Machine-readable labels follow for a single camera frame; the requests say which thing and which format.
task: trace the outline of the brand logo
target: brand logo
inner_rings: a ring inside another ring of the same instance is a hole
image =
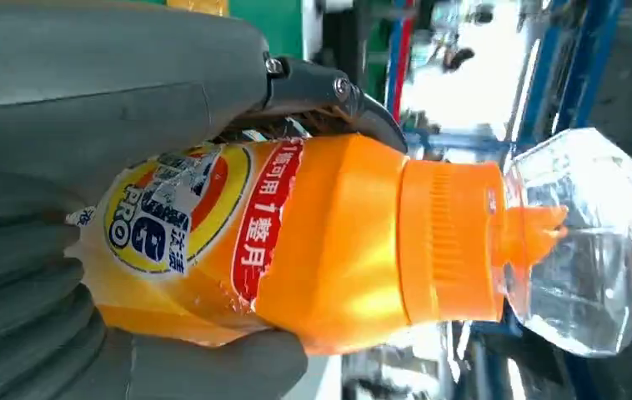
[[[188,272],[238,205],[250,174],[243,147],[164,154],[123,176],[108,201],[109,247],[142,273]]]

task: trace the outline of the red label banner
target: red label banner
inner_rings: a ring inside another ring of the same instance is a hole
[[[282,211],[301,163],[303,141],[282,142],[274,149],[254,184],[233,255],[235,292],[251,303],[259,279],[269,270],[282,227]]]

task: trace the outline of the orange bottle cap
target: orange bottle cap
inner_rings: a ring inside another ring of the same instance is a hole
[[[494,271],[520,277],[563,235],[566,211],[505,209],[495,163],[409,161],[399,211],[399,268],[409,321],[499,320],[503,293]]]

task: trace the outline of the orange bottle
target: orange bottle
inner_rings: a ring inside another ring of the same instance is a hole
[[[356,134],[162,155],[97,214],[72,253],[109,324],[202,344],[278,327],[310,353],[497,320],[500,269],[529,274],[564,220],[506,210],[495,164],[414,161]]]

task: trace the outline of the transparent bottle top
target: transparent bottle top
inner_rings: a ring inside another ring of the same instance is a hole
[[[566,209],[546,257],[500,274],[515,314],[572,353],[618,353],[632,339],[632,159],[595,129],[575,129],[515,157],[504,180],[508,209]]]

